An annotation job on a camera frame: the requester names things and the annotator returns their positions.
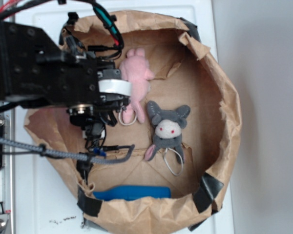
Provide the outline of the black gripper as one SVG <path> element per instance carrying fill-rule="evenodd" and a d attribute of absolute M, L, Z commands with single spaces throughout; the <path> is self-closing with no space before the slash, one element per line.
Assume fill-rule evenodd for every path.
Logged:
<path fill-rule="evenodd" d="M 132 85 L 122 80 L 122 73 L 113 60 L 96 58 L 94 78 L 98 84 L 98 98 L 93 103 L 70 107 L 70 123 L 79 126 L 87 144 L 103 144 L 106 126 L 114 127 L 119 113 L 130 103 Z"/>

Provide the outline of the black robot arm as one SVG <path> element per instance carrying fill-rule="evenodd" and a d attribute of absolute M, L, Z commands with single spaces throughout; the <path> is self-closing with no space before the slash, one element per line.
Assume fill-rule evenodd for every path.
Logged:
<path fill-rule="evenodd" d="M 98 57 L 106 46 L 85 47 L 68 34 L 65 50 L 40 28 L 0 20 L 0 113 L 25 109 L 66 108 L 70 122 L 92 141 L 115 112 L 130 103 L 131 84 L 112 59 Z"/>

